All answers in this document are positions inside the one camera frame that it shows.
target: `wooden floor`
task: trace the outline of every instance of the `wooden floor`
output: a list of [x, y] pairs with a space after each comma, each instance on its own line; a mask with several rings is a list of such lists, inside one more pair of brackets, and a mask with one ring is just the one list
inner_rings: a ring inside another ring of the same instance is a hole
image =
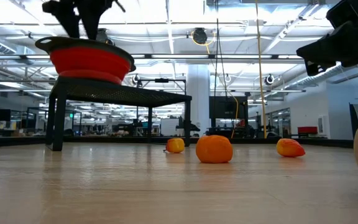
[[235, 145], [228, 164], [200, 164], [194, 146], [0, 147], [0, 223], [358, 223], [352, 150]]

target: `red bowl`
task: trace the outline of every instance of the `red bowl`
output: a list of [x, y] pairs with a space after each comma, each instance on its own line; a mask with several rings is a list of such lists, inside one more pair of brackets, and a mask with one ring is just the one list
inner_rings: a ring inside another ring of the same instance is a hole
[[102, 42], [68, 37], [46, 37], [35, 45], [50, 54], [59, 75], [121, 84], [134, 71], [134, 59], [126, 51]]

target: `robotic claw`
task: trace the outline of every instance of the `robotic claw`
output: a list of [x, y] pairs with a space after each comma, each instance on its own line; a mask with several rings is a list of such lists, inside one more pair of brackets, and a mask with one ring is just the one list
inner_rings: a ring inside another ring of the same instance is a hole
[[325, 72], [336, 62], [343, 67], [358, 64], [358, 0], [340, 1], [328, 11], [327, 19], [334, 32], [296, 51], [304, 58], [309, 76]]
[[96, 40], [100, 17], [113, 2], [125, 12], [118, 0], [51, 0], [42, 4], [42, 10], [54, 15], [71, 38], [80, 38], [78, 26], [82, 20], [88, 38]]

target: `mesh table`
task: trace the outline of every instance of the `mesh table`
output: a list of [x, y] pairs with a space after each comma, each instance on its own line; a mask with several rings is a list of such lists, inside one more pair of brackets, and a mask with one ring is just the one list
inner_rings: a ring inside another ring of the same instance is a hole
[[63, 147], [63, 129], [67, 100], [149, 108], [148, 142], [151, 142], [152, 137], [153, 108], [185, 102], [185, 146], [190, 145], [191, 96], [116, 85], [103, 81], [59, 77], [49, 96], [46, 144], [53, 151], [61, 151]]

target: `pillar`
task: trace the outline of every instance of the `pillar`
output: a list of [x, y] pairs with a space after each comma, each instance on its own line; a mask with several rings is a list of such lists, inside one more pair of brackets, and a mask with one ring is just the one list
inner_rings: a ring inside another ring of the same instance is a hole
[[192, 96], [191, 123], [200, 128], [200, 137], [211, 127], [209, 121], [210, 71], [208, 65], [189, 65], [187, 74], [187, 94]]

